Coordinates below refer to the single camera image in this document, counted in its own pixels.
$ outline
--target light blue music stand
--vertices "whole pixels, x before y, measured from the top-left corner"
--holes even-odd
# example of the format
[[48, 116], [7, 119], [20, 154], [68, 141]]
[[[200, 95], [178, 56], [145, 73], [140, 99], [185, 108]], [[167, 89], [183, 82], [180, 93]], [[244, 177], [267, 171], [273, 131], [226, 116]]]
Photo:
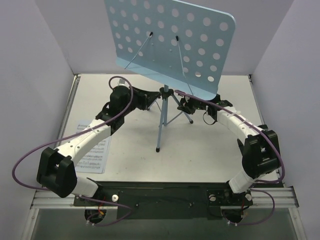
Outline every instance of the light blue music stand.
[[[104, 1], [119, 66], [165, 90], [170, 86], [204, 100], [217, 95], [236, 27], [232, 15], [179, 0]], [[172, 122], [167, 110], [164, 100], [157, 149], [162, 123]]]

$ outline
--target purple cable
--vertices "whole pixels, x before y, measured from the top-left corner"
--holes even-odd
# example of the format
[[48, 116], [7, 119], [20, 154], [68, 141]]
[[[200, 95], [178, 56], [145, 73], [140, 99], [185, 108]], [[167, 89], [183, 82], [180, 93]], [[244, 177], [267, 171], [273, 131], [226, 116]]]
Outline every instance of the purple cable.
[[[193, 96], [193, 95], [190, 95], [190, 94], [187, 94], [183, 91], [179, 91], [179, 90], [175, 90], [175, 92], [181, 96], [185, 96], [185, 97], [189, 97], [191, 99], [195, 99], [195, 100], [198, 100], [200, 102], [203, 102], [203, 103], [206, 103], [208, 105], [211, 105], [211, 106], [214, 106], [220, 110], [223, 110], [229, 114], [234, 114], [232, 111], [222, 107], [222, 106], [219, 106], [213, 102], [210, 102], [210, 101], [206, 101], [206, 100], [203, 100], [201, 98], [198, 98], [196, 96]], [[279, 159], [279, 162], [280, 162], [280, 166], [281, 166], [281, 170], [282, 170], [282, 174], [280, 176], [280, 178], [278, 180], [273, 180], [273, 181], [267, 181], [267, 180], [257, 180], [256, 182], [259, 182], [259, 183], [266, 183], [266, 184], [277, 184], [277, 183], [280, 183], [284, 177], [285, 177], [285, 174], [286, 174], [286, 171], [285, 171], [285, 165], [284, 165], [284, 161], [282, 159], [282, 157], [280, 156], [280, 153], [278, 152], [278, 150], [276, 149], [276, 147], [273, 145], [273, 143], [269, 140], [269, 138], [262, 132], [260, 131], [259, 129], [257, 129], [254, 125], [248, 123], [246, 120], [244, 120], [242, 117], [240, 117], [238, 114], [234, 114], [234, 116], [236, 118], [238, 118], [240, 121], [244, 122], [245, 125], [247, 125], [248, 127], [252, 128], [253, 130], [255, 130], [257, 133], [259, 133], [264, 139], [265, 141], [270, 145], [270, 147], [272, 148], [272, 150], [274, 151], [276, 157]]]
[[25, 188], [28, 188], [28, 189], [46, 190], [46, 191], [48, 191], [47, 188], [31, 186], [31, 185], [25, 184], [25, 183], [21, 182], [20, 180], [18, 180], [17, 177], [16, 177], [16, 169], [17, 169], [18, 165], [19, 165], [26, 157], [28, 157], [29, 155], [33, 154], [35, 151], [37, 151], [37, 150], [39, 150], [39, 149], [42, 149], [42, 148], [44, 148], [44, 147], [47, 147], [47, 146], [49, 146], [49, 145], [51, 145], [51, 144], [59, 143], [59, 142], [65, 141], [65, 140], [69, 140], [69, 139], [78, 137], [78, 136], [80, 136], [80, 135], [82, 135], [82, 134], [86, 134], [86, 133], [92, 131], [92, 129], [93, 129], [93, 130], [98, 129], [98, 128], [100, 128], [100, 127], [102, 127], [102, 126], [104, 126], [104, 125], [106, 125], [106, 124], [108, 124], [108, 123], [116, 120], [118, 117], [120, 117], [120, 116], [129, 108], [129, 106], [131, 105], [132, 100], [133, 100], [133, 98], [134, 98], [134, 89], [133, 89], [131, 83], [130, 83], [126, 78], [124, 78], [124, 77], [122, 77], [122, 76], [113, 76], [112, 78], [110, 78], [110, 79], [109, 79], [109, 86], [110, 86], [110, 82], [111, 82], [113, 79], [116, 79], [116, 78], [117, 78], [117, 79], [119, 78], [119, 79], [124, 80], [126, 83], [129, 84], [129, 87], [130, 87], [130, 94], [131, 94], [130, 101], [129, 101], [129, 103], [127, 104], [127, 106], [126, 106], [121, 112], [119, 112], [116, 116], [112, 117], [111, 119], [109, 119], [109, 120], [107, 120], [107, 121], [105, 121], [105, 122], [103, 122], [103, 123], [101, 123], [101, 124], [99, 124], [99, 125], [97, 125], [97, 126], [95, 126], [95, 127], [93, 127], [93, 128], [87, 129], [87, 130], [85, 130], [85, 131], [78, 132], [78, 133], [73, 134], [73, 135], [71, 135], [71, 136], [66, 136], [66, 137], [63, 137], [63, 138], [61, 138], [61, 139], [57, 139], [57, 140], [54, 140], [54, 141], [51, 141], [51, 142], [48, 142], [48, 143], [44, 143], [44, 144], [42, 144], [42, 145], [40, 145], [40, 146], [32, 149], [31, 151], [27, 152], [27, 153], [26, 153], [25, 155], [23, 155], [23, 156], [16, 162], [16, 164], [13, 166], [13, 169], [12, 169], [12, 171], [11, 171], [11, 175], [12, 175], [13, 180], [15, 180], [19, 185], [21, 185], [21, 186], [23, 186], [23, 187], [25, 187]]
[[[85, 199], [87, 201], [93, 201], [93, 202], [101, 203], [101, 204], [109, 204], [109, 205], [122, 207], [122, 208], [130, 210], [126, 215], [122, 216], [121, 218], [119, 218], [119, 219], [117, 219], [117, 220], [115, 220], [113, 222], [105, 223], [105, 224], [94, 224], [94, 226], [97, 226], [97, 227], [107, 227], [107, 226], [110, 226], [110, 225], [113, 225], [113, 224], [117, 224], [118, 222], [120, 222], [120, 221], [124, 220], [125, 218], [129, 217], [133, 212], [133, 209], [131, 207], [126, 206], [126, 205], [122, 205], [122, 204], [119, 204], [119, 203], [116, 203], [116, 202], [102, 201], [102, 200], [92, 199], [92, 198], [89, 198], [89, 197], [86, 197], [86, 196], [79, 196], [79, 197], [82, 198], [82, 199]], [[87, 220], [89, 221], [92, 217], [94, 217], [94, 216], [96, 216], [98, 214], [99, 213], [97, 212], [95, 214], [90, 215]]]
[[234, 222], [232, 222], [232, 221], [229, 221], [231, 224], [237, 225], [237, 226], [252, 226], [252, 225], [262, 224], [262, 223], [264, 223], [265, 221], [269, 220], [269, 219], [272, 217], [272, 215], [274, 214], [275, 209], [276, 209], [276, 203], [275, 203], [274, 197], [271, 196], [271, 194], [268, 193], [267, 191], [257, 190], [257, 189], [251, 189], [251, 191], [252, 191], [252, 192], [260, 192], [260, 193], [267, 194], [267, 195], [271, 198], [271, 200], [272, 200], [272, 210], [271, 210], [270, 214], [269, 214], [266, 218], [264, 218], [264, 219], [262, 219], [262, 220], [260, 220], [260, 221], [248, 222], [248, 223], [237, 223], [237, 224], [234, 223]]

